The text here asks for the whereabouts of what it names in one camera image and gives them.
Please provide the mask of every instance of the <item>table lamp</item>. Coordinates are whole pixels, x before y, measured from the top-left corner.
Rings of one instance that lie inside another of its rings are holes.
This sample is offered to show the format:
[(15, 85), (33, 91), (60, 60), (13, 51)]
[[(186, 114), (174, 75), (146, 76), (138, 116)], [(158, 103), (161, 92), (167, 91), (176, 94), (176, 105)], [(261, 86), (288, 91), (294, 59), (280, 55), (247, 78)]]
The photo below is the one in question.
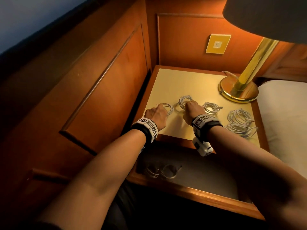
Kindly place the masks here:
[(259, 93), (252, 79), (278, 42), (307, 43), (307, 0), (227, 0), (223, 15), (231, 24), (264, 37), (242, 74), (225, 77), (218, 87), (225, 98), (248, 103)]

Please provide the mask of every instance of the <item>light switch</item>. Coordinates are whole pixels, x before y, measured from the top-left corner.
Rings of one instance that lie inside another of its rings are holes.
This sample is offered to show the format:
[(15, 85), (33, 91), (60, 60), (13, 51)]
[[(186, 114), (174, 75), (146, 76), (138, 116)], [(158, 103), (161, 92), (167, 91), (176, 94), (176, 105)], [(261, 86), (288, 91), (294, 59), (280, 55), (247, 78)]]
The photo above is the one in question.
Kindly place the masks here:
[(211, 34), (206, 53), (224, 54), (230, 37), (230, 34)]

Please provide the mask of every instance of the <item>round brass base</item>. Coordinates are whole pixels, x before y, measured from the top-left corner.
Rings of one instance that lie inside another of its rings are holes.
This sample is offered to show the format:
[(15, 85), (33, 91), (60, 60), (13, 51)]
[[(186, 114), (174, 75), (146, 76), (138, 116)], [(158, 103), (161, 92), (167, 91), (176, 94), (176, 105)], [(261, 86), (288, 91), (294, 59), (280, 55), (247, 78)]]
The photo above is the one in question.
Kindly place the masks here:
[(223, 78), (219, 84), (219, 92), (228, 100), (238, 103), (248, 103), (255, 100), (259, 94), (258, 87), (254, 82), (250, 82), (243, 91), (234, 88), (238, 78), (228, 76)]

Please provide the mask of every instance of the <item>wristband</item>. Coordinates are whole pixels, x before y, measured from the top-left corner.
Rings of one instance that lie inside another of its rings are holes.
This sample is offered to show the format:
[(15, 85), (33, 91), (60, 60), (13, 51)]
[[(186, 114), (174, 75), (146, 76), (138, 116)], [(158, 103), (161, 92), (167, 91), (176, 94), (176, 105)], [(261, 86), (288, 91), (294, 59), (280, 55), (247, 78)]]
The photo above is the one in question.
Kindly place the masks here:
[(158, 135), (158, 128), (155, 122), (144, 117), (133, 123), (131, 129), (140, 130), (145, 134), (145, 145), (154, 142)]
[(207, 133), (214, 126), (222, 127), (223, 125), (212, 115), (202, 114), (195, 117), (192, 121), (194, 134), (201, 142), (208, 142)]

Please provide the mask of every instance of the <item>black sleeve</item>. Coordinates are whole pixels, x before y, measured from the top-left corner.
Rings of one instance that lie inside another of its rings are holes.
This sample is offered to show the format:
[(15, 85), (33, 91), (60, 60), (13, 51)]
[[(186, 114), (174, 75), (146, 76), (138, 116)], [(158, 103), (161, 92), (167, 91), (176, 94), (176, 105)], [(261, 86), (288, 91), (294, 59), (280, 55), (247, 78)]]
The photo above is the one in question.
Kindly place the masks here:
[(33, 222), (28, 224), (25, 228), (19, 227), (18, 230), (30, 229), (30, 230), (62, 230), (58, 226), (44, 222)]

